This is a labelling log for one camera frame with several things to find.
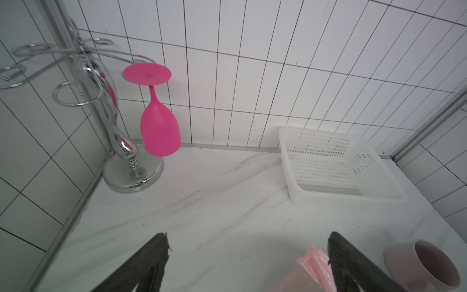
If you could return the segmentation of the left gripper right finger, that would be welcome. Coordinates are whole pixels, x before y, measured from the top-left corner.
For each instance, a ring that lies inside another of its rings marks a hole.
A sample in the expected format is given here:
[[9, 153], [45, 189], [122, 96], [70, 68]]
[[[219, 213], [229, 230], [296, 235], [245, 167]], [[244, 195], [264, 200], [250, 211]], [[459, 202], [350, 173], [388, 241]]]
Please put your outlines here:
[[404, 291], [339, 232], [328, 238], [328, 256], [338, 292]]

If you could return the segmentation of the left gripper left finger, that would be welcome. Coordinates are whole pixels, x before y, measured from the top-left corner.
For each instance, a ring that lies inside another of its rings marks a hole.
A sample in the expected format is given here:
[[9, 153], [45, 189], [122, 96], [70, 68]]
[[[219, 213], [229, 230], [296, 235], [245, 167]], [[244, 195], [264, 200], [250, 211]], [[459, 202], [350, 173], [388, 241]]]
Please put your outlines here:
[[95, 292], [158, 292], [169, 260], [167, 235], [159, 233], [93, 290]]

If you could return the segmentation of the pink plastic bag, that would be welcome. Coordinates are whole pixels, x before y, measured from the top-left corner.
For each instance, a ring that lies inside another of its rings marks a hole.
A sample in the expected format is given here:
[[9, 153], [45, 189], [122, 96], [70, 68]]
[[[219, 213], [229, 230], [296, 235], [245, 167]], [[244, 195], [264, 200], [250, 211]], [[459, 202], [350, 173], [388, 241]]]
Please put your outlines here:
[[307, 254], [299, 257], [298, 270], [289, 273], [274, 292], [336, 292], [336, 284], [330, 258], [325, 252], [312, 246]]

